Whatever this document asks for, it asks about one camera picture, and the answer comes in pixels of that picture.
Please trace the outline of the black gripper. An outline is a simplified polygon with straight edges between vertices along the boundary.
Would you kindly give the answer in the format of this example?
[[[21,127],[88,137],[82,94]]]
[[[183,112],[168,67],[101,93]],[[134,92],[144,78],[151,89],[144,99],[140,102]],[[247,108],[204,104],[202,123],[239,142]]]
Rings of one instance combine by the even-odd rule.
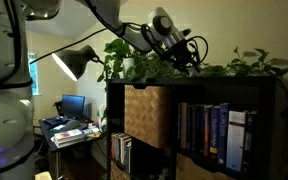
[[[174,68],[187,72],[189,67],[196,67],[198,63],[193,58],[193,53],[187,47],[187,40],[182,40],[166,51],[166,59],[173,63]]]

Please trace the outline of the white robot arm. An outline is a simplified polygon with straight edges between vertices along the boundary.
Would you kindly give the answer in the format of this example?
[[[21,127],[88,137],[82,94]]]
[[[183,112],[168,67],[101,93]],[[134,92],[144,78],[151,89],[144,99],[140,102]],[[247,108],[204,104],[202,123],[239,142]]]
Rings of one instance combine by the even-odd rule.
[[[76,0],[111,32],[142,53],[166,46],[159,54],[180,60],[188,29],[178,30],[161,7],[148,15],[148,34],[120,20],[120,0]],[[49,20],[62,0],[0,0],[0,180],[34,180],[32,79],[26,41],[27,21]]]

